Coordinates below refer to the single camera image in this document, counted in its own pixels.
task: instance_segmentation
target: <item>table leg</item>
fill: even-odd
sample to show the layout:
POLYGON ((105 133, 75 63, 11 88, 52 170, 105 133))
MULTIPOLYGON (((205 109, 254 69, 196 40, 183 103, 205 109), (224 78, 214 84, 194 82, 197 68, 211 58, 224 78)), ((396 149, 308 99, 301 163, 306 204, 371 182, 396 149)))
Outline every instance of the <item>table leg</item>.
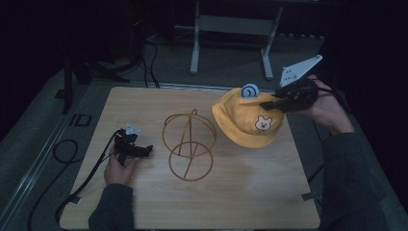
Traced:
POLYGON ((191 67, 190 67, 191 74, 196 74, 198 71, 198 58, 200 55, 199 21, 200 21, 200 1, 197 0, 195 3, 194 48, 192 49, 192 57, 191 57, 191 67))
POLYGON ((261 57, 262 57, 262 63, 264 64, 265 77, 269 80, 273 78, 272 68, 270 66, 270 60, 269 60, 269 51, 270 51, 270 47, 272 46, 273 39, 275 38, 276 30, 278 28, 279 20, 282 15, 282 12, 283 12, 283 7, 280 7, 278 9, 278 13, 275 17, 275 20, 273 21, 270 27, 270 33, 268 36, 268 44, 264 49, 261 49, 261 57))

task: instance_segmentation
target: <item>dark background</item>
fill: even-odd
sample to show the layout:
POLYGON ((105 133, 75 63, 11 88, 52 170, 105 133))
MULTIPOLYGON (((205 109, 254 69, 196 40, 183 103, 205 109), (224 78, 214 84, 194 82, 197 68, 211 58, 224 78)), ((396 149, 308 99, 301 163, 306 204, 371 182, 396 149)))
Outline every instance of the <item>dark background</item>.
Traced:
MULTIPOLYGON (((316 72, 345 92, 352 112, 407 210, 408 190, 404 183, 408 175, 405 121, 408 4, 377 0, 349 7, 349 2, 337 1, 339 4, 333 5, 334 1, 320 1, 325 7, 288 4, 278 30, 296 37, 325 37, 320 50, 324 59, 316 72)), ((97 0, 0 2, 1 140, 44 83, 63 67, 62 38, 97 61, 112 60, 110 35, 117 28, 112 27, 111 20, 101 17, 104 13, 115 15, 106 11, 115 9, 109 4, 97 0)), ((133 1, 132 4, 138 13, 136 20, 150 20, 170 40, 175 24, 193 24, 194 1, 133 1)), ((233 6, 228 9, 231 14, 252 13, 244 3, 229 6, 233 6)), ((262 9, 265 11, 257 16, 268 14, 267 7, 262 9)), ((205 10, 217 13, 223 8, 205 10)), ((113 24, 123 22, 120 25, 128 26, 125 14, 120 12, 122 17, 113 24)))

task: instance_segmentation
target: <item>white tag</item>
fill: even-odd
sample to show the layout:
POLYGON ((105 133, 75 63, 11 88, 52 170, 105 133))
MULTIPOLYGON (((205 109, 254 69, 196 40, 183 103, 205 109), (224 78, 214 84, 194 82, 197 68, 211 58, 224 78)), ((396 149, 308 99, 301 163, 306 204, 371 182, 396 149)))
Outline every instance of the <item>white tag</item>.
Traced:
POLYGON ((139 131, 139 128, 134 128, 129 123, 126 124, 126 135, 137 134, 139 131))
POLYGON ((300 79, 306 72, 312 69, 320 60, 322 59, 321 55, 317 55, 314 58, 300 62, 298 64, 293 64, 291 66, 283 67, 282 77, 280 82, 280 87, 283 88, 294 81, 300 79))

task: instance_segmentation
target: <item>wooden tabletop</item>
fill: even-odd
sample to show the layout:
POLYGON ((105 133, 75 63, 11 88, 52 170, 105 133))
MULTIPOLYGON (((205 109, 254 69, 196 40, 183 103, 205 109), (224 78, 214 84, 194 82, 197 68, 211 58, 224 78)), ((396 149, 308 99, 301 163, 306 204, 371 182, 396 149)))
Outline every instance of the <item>wooden tabletop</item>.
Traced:
MULTIPOLYGON (((310 189, 286 118, 276 140, 267 147, 239 146, 219 129, 211 110, 226 92, 113 88, 72 192, 89 175, 111 135, 129 123, 140 128, 136 145, 154 146, 150 157, 138 163, 132 179, 135 228, 317 228, 319 215, 314 201, 302 199, 310 189), (171 172, 170 151, 164 145, 162 132, 169 116, 188 114, 193 109, 215 125, 217 141, 211 149, 214 163, 210 173, 201 180, 188 182, 171 172)), ((187 119, 177 117, 166 127, 168 146, 180 142, 187 119)), ((211 146, 214 136, 202 123, 193 122, 191 133, 192 140, 211 146)), ((206 153, 195 158, 187 177, 205 173, 211 164, 210 157, 206 153)), ((181 157, 172 156, 173 168, 183 173, 187 165, 177 158, 181 157)), ((88 228, 88 218, 105 187, 106 164, 107 161, 79 194, 81 202, 65 207, 62 228, 88 228)))

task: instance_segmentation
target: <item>bear face embroidery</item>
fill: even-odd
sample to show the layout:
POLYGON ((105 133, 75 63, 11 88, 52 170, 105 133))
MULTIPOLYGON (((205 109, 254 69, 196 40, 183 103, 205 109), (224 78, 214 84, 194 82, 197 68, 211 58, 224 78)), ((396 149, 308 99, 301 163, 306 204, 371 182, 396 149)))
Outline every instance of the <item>bear face embroidery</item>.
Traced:
POLYGON ((270 124, 272 123, 272 118, 265 119, 263 115, 258 116, 258 121, 255 123, 255 127, 258 128, 256 133, 265 133, 270 128, 270 124))

